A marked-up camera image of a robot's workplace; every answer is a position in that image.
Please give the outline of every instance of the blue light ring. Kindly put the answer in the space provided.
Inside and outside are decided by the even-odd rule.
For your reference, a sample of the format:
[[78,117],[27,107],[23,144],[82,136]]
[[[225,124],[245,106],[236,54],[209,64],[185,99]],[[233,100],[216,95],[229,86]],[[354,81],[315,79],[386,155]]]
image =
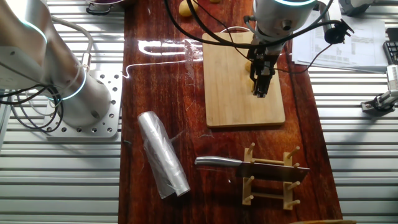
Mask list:
[[48,42],[47,42],[47,38],[46,38],[46,36],[44,35],[43,31],[41,31],[37,26],[35,26],[35,25],[31,24],[30,22],[25,21],[25,20],[21,20],[21,19],[20,19],[20,21],[21,21],[23,24],[25,24],[25,25],[27,25],[27,26],[29,26],[29,27],[35,29],[38,33],[40,33],[40,34],[43,36],[43,38],[44,38],[44,40],[45,40],[45,43],[46,43],[46,44],[48,43]]
[[308,0],[308,1],[304,1],[304,2],[292,2],[292,1],[286,1],[286,0],[275,0],[278,3],[281,4],[285,4],[287,6],[304,6],[307,4],[311,4],[313,2],[315,2],[316,0]]
[[74,92],[74,93],[72,93],[71,95],[69,95],[69,96],[67,96],[67,97],[65,97],[65,98],[62,98],[62,100],[67,100],[67,99],[70,99],[70,98],[72,98],[72,97],[74,97],[76,94],[78,94],[80,91],[81,91],[81,89],[84,87],[84,85],[85,85],[85,83],[86,83],[86,79],[87,79],[87,74],[86,74],[86,71],[83,69],[83,71],[84,71],[84,73],[85,73],[85,77],[84,77],[84,79],[83,79],[83,83],[80,85],[80,87],[79,87],[79,89],[77,89],[76,90],[76,92]]

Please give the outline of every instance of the knife handle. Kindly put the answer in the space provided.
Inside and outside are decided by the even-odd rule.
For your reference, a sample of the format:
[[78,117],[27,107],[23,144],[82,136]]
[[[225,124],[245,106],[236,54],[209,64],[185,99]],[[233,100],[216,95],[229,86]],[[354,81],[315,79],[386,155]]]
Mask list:
[[200,156],[195,159],[195,165],[215,166],[215,167],[238,167],[242,161],[237,159],[228,159],[220,156]]

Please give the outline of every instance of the plastic wrap roll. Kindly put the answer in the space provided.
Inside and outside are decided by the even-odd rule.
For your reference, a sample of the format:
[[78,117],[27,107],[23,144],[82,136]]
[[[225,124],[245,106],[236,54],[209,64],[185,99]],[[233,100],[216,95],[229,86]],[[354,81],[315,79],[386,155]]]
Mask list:
[[163,123],[150,111],[138,116],[138,124],[160,197],[187,193],[190,190],[187,178]]

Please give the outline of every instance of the paper sheet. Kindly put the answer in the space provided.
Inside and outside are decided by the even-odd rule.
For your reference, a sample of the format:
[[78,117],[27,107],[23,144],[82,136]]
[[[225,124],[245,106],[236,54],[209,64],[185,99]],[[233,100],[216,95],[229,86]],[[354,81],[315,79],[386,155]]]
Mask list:
[[[319,12],[313,11],[302,29],[309,26],[318,16]],[[364,67],[364,70],[370,67],[385,69],[388,64],[382,49],[386,41],[384,21],[346,16],[343,16],[343,19],[355,33],[351,34],[351,37],[346,36],[345,44],[332,45],[323,52],[314,65]],[[295,63],[308,65],[328,45],[322,27],[311,30],[293,39],[292,60]]]

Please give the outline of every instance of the wooden knife rack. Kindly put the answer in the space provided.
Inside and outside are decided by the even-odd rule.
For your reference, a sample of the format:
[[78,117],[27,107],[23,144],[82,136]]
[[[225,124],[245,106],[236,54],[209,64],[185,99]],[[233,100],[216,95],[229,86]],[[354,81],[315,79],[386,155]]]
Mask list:
[[[263,164],[273,164],[273,165],[280,165],[280,166],[293,166],[299,167],[299,163],[293,165],[293,155],[296,154],[300,147],[296,147],[292,152],[284,152],[284,160],[283,161],[275,161],[269,159],[258,159],[253,158],[253,149],[255,144],[252,143],[250,147],[244,149],[244,161],[245,162],[257,162]],[[291,182],[284,182],[284,194],[283,195],[275,195],[275,194],[264,194],[264,193],[257,193],[251,191],[251,185],[253,180],[255,179],[254,176],[250,178],[243,178],[243,193],[242,193],[242,204],[243,205],[251,205],[251,200],[254,197],[266,197],[266,198],[276,198],[281,199],[284,201],[284,210],[292,210],[294,205],[298,205],[300,200],[293,200],[293,189],[300,185],[300,181],[291,183]]]

